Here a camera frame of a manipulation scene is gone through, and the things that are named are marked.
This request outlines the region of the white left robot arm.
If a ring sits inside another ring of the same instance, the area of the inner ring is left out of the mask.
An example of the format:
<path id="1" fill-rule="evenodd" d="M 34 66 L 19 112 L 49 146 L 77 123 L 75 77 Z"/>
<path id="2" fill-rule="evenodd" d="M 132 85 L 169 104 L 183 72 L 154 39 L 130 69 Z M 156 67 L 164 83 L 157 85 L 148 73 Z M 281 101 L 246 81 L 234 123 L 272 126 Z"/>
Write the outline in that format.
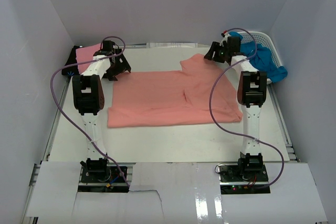
<path id="1" fill-rule="evenodd" d="M 73 102 L 84 123 L 87 134 L 88 153 L 98 151 L 102 157 L 97 160 L 88 158 L 81 162 L 89 176 L 104 182 L 110 178 L 111 168 L 107 166 L 108 158 L 102 138 L 102 130 L 98 113 L 104 108 L 104 94 L 101 80 L 117 81 L 117 75 L 131 72 L 131 66 L 122 53 L 122 49 L 113 41 L 112 37 L 105 38 L 99 49 L 94 52 L 89 67 L 80 75 L 72 79 Z"/>

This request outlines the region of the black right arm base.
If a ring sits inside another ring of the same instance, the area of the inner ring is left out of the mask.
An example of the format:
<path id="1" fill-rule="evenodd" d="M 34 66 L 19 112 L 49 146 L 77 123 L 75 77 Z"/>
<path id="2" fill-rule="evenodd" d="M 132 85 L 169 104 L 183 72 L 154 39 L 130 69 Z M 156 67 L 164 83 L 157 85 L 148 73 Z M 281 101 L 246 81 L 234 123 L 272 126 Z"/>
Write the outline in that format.
<path id="1" fill-rule="evenodd" d="M 238 165 L 217 164 L 214 172 L 219 176 L 222 195 L 269 194 L 269 179 L 266 167 L 261 171 L 241 174 Z"/>

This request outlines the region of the salmon pink t-shirt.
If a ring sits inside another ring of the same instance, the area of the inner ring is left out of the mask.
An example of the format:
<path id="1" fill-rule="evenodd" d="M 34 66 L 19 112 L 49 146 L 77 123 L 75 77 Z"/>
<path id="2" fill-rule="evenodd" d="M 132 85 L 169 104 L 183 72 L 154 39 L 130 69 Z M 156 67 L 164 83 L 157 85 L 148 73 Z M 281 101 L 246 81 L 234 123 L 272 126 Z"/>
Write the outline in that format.
<path id="1" fill-rule="evenodd" d="M 123 73 L 113 84 L 109 128 L 171 126 L 242 120 L 236 89 L 222 69 L 203 55 L 180 62 L 181 69 Z"/>

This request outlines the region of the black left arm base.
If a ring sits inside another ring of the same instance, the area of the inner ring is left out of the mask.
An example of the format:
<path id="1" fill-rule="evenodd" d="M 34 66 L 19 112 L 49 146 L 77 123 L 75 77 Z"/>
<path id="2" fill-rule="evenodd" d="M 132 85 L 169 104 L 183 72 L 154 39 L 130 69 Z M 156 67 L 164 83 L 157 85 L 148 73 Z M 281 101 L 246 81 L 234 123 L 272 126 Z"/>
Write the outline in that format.
<path id="1" fill-rule="evenodd" d="M 128 193 L 128 183 L 132 179 L 132 166 L 120 166 L 118 169 L 107 159 L 81 161 L 81 173 L 78 184 L 79 193 Z"/>

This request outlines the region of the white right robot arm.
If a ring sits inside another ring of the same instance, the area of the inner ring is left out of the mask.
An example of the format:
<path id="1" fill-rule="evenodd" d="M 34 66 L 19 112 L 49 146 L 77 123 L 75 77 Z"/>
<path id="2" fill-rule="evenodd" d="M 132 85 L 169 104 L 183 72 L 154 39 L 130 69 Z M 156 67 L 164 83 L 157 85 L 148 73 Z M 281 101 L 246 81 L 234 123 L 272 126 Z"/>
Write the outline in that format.
<path id="1" fill-rule="evenodd" d="M 261 107 L 266 101 L 267 73 L 259 71 L 249 61 L 249 58 L 240 51 L 241 38 L 222 34 L 221 42 L 212 42 L 205 59 L 220 63 L 228 63 L 238 77 L 237 101 L 243 112 L 243 132 L 227 133 L 243 138 L 242 148 L 235 173 L 247 182 L 264 168 L 263 157 L 259 140 L 259 120 Z"/>

